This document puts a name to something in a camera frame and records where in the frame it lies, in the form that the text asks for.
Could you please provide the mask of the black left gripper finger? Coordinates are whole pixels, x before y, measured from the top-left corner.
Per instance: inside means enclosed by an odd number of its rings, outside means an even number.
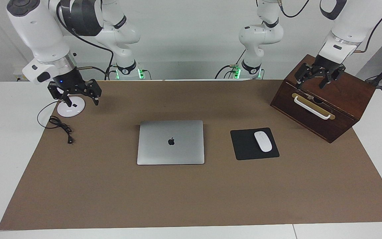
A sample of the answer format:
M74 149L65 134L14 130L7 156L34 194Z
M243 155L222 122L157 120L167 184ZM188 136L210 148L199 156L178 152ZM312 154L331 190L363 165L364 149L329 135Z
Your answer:
M303 84L307 80L311 80L315 76L316 76L316 67L309 65L307 63L303 63L294 74L294 77L296 79L296 88L301 89Z
M319 83L319 88L323 89L332 81L338 80L345 72L345 66L339 66L334 71L326 71L323 73L323 80Z

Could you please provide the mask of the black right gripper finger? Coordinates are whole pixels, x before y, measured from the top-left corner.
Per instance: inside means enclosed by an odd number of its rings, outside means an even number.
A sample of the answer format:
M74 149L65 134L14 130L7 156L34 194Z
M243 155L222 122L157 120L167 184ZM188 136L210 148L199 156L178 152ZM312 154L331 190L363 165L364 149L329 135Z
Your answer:
M61 100L62 102L67 104L68 107L72 106L72 101L68 97L68 92L64 91L63 93L61 93L59 91L59 88L57 87L56 83L49 83L48 86L47 86L47 89L49 90L51 96L55 100Z
M86 96L90 97L96 106L99 105L99 98L102 90L95 79L86 81Z

